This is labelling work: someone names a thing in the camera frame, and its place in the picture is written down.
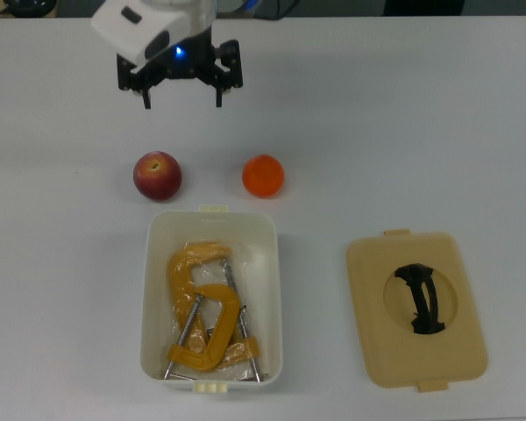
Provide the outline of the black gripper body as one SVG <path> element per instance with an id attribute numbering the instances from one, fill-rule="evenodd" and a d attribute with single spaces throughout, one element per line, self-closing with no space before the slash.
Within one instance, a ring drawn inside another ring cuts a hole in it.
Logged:
<path id="1" fill-rule="evenodd" d="M 216 56 L 211 28 L 186 38 L 155 55 L 145 66 L 148 82 L 164 79 L 199 79 L 214 82 Z"/>

